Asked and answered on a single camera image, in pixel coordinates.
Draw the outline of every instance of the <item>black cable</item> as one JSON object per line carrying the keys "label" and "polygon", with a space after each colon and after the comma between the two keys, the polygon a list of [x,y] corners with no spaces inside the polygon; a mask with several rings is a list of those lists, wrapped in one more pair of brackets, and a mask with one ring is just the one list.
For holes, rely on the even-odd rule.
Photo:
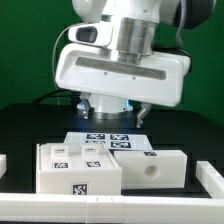
{"label": "black cable", "polygon": [[[64,92],[70,92],[71,94],[69,95],[59,95],[59,93],[64,93]],[[55,91],[52,91],[50,93],[45,94],[44,96],[41,96],[37,99],[35,99],[31,104],[39,104],[40,102],[42,102],[43,100],[47,99],[47,98],[57,98],[57,97],[78,97],[80,96],[80,93],[78,92],[73,92],[70,90],[65,90],[65,89],[58,89]]]}

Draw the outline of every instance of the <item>white foam block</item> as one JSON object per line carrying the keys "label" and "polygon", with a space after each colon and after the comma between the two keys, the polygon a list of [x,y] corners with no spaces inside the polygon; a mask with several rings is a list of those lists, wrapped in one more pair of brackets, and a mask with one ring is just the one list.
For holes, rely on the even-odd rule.
{"label": "white foam block", "polygon": [[187,156],[179,150],[116,151],[122,189],[183,188]]}
{"label": "white foam block", "polygon": [[6,170],[6,155],[0,155],[0,178],[2,178]]}
{"label": "white foam block", "polygon": [[[52,156],[68,149],[68,156]],[[36,192],[120,195],[122,170],[105,145],[47,144],[37,147]]]}
{"label": "white foam block", "polygon": [[152,150],[146,135],[69,132],[65,144],[98,143],[112,150]]}
{"label": "white foam block", "polygon": [[224,178],[209,162],[197,162],[196,177],[212,198],[224,199]]}

